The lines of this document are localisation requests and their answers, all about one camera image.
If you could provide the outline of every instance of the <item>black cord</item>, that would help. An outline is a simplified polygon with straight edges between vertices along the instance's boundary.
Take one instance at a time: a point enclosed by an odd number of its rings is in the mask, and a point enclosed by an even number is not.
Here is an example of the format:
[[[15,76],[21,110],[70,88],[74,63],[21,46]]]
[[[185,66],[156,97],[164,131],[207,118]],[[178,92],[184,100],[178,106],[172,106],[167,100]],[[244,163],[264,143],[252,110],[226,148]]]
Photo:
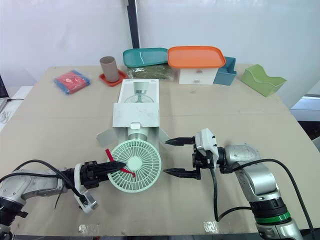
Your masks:
[[[16,167],[16,170],[19,170],[21,167],[23,167],[24,165],[30,164],[30,163],[39,163],[39,164],[43,164],[45,166],[47,166],[49,169],[51,169],[52,171],[54,171],[56,173],[56,175],[64,180],[64,182],[66,183],[66,185],[74,192],[74,194],[76,196],[78,196],[80,198],[80,200],[82,202],[86,201],[86,197],[84,195],[82,195],[80,192],[78,192],[78,190],[75,188],[75,185],[71,182],[71,180],[61,171],[59,171],[58,169],[56,169],[54,166],[52,166],[51,164],[49,164],[46,161],[42,161],[42,160],[37,160],[37,159],[33,159],[33,160],[29,160],[29,161],[25,161],[24,163],[20,164],[18,167]]]
[[[9,239],[8,239],[8,240],[12,240],[12,238],[13,238],[12,232],[9,231],[9,232],[7,233],[7,235],[9,235]]]
[[[210,168],[210,173],[213,181],[213,213],[214,213],[215,221],[219,222],[225,215],[232,213],[233,211],[236,211],[236,210],[251,210],[251,207],[249,206],[238,206],[238,207],[233,207],[223,212],[220,216],[218,216],[218,184],[217,184],[214,168],[212,167]]]
[[[233,169],[233,172],[235,172],[235,171],[237,171],[237,170],[241,170],[241,169],[243,169],[243,168],[245,168],[245,167],[248,167],[248,166],[250,166],[250,165],[253,165],[253,164],[259,164],[259,163],[264,163],[264,162],[273,162],[273,163],[279,164],[281,167],[284,168],[284,170],[285,170],[286,173],[288,174],[288,176],[289,176],[289,178],[290,178],[290,180],[291,180],[291,182],[292,182],[292,185],[293,185],[293,187],[294,187],[295,193],[296,193],[296,195],[297,195],[297,197],[298,197],[298,199],[299,199],[299,202],[300,202],[301,208],[302,208],[302,210],[303,210],[305,219],[306,219],[306,221],[307,221],[307,223],[308,223],[308,226],[309,226],[309,228],[310,228],[310,232],[311,232],[312,239],[315,240],[315,239],[316,239],[316,234],[315,234],[314,226],[312,225],[312,222],[311,222],[311,219],[310,219],[310,217],[309,217],[307,208],[306,208],[305,203],[304,203],[304,201],[303,201],[303,199],[302,199],[302,196],[301,196],[301,194],[300,194],[300,191],[299,191],[299,189],[298,189],[298,186],[297,186],[297,183],[296,183],[296,181],[295,181],[295,179],[294,179],[294,176],[291,174],[291,172],[290,172],[289,169],[286,167],[286,165],[284,165],[282,162],[280,162],[280,161],[278,161],[278,160],[276,160],[276,159],[269,159],[269,158],[267,158],[267,159],[261,159],[261,160],[256,160],[256,161],[251,161],[251,162],[249,162],[249,163],[245,163],[245,164],[243,164],[243,165],[241,165],[241,166],[238,166],[238,167],[234,168],[234,169]]]
[[[33,176],[33,177],[44,177],[44,178],[58,178],[57,175],[52,174],[39,174],[39,173],[32,173],[32,172],[13,172],[5,175],[4,177],[0,178],[0,183],[10,177],[13,176]]]
[[[8,102],[11,102],[11,101],[13,101],[13,100],[24,100],[23,98],[8,98],[7,100],[6,100],[6,102],[8,103]]]
[[[56,207],[57,207],[57,204],[58,204],[59,198],[60,198],[60,196],[61,196],[61,194],[62,194],[62,192],[63,192],[63,190],[64,190],[64,187],[65,187],[65,182],[63,182],[63,185],[62,185],[61,191],[59,192],[59,195],[58,195],[58,197],[57,197],[57,199],[56,199],[56,201],[55,201],[54,209],[56,209]]]

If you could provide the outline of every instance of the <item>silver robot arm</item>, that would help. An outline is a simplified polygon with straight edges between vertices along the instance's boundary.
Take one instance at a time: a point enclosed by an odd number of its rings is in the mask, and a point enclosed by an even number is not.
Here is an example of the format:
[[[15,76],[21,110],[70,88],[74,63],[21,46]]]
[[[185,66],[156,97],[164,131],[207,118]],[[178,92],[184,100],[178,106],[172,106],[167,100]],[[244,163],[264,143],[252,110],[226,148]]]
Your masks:
[[[179,178],[200,180],[200,169],[210,169],[211,174],[214,174],[213,168],[219,166],[223,174],[235,172],[250,203],[260,236],[265,240],[303,240],[296,222],[291,218],[281,198],[271,171],[263,163],[235,170],[243,164],[260,159],[259,152],[252,146],[240,144],[218,147],[216,136],[208,128],[197,132],[194,137],[177,137],[165,143],[174,146],[193,145],[192,165],[195,168],[192,171],[169,168],[163,170],[165,173]]]
[[[259,152],[248,144],[230,145],[224,150],[225,163],[232,169],[260,159]],[[291,218],[281,198],[274,175],[263,163],[244,167],[234,173],[250,203],[255,225],[263,239],[303,240],[295,220]]]
[[[118,161],[97,163],[96,161],[78,163],[75,168],[60,171],[74,184],[74,189],[81,198],[74,194],[80,208],[90,214],[97,206],[96,200],[88,189],[96,188],[99,182],[108,180],[108,173],[113,173],[126,164]],[[70,186],[57,177],[52,170],[30,171],[19,169],[12,172],[14,176],[5,176],[0,184],[0,240],[12,238],[10,226],[16,216],[25,218],[28,213],[21,211],[26,201],[32,197],[49,197],[66,193]],[[41,174],[50,176],[30,176],[19,174]]]

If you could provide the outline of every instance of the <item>red tray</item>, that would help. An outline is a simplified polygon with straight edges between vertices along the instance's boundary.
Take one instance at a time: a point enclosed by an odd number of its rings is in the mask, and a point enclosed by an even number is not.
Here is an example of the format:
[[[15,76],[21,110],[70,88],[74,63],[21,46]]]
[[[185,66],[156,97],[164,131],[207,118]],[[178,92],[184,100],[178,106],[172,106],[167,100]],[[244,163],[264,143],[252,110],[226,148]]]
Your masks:
[[[114,82],[108,81],[108,79],[106,79],[105,74],[103,74],[103,73],[99,75],[99,78],[101,79],[101,81],[105,82],[108,86],[114,87],[114,86],[122,83],[122,80],[128,77],[125,72],[123,72],[119,69],[118,69],[118,73],[119,73],[119,80],[118,81],[114,81]]]

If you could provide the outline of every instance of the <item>tabletop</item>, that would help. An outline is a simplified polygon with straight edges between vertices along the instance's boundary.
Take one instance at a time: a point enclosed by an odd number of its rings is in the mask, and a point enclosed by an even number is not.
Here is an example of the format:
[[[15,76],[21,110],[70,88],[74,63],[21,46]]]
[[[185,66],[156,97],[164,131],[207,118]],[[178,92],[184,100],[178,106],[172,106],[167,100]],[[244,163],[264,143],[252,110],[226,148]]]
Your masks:
[[[238,78],[246,65],[237,65]],[[76,69],[91,79],[80,91],[65,95],[53,79]],[[77,163],[106,161],[105,149],[96,135],[112,127],[113,103],[121,86],[109,87],[99,80],[99,66],[51,67],[35,84],[12,119],[0,133],[0,176],[10,173],[30,159],[49,162],[56,168],[74,168]],[[320,153],[281,99],[264,97],[236,78],[226,85],[181,85],[176,81],[159,83],[160,127],[169,137],[192,137],[209,128],[218,146],[248,143],[262,158],[282,161],[293,174],[314,227],[320,227],[318,182]],[[192,170],[190,146],[163,146],[159,153],[162,169]],[[283,169],[266,163],[275,175],[291,216],[300,229],[308,228],[294,188]],[[25,166],[43,169],[39,164]],[[251,211],[228,214],[219,223],[213,217],[213,183],[209,170],[201,180],[160,174],[157,182],[139,193],[126,193],[110,182],[101,182],[90,192],[99,207],[86,215],[71,191],[57,196],[34,197],[16,217],[12,232],[39,236],[135,236],[257,232]],[[248,206],[234,174],[217,171],[218,211]]]

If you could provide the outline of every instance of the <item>orange lid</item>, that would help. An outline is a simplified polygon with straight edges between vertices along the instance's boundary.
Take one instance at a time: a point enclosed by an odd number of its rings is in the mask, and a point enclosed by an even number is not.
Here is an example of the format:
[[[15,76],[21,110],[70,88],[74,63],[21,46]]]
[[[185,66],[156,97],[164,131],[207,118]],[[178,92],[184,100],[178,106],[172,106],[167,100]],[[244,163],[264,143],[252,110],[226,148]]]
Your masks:
[[[214,46],[174,46],[168,50],[168,64],[177,69],[221,68],[226,59]]]

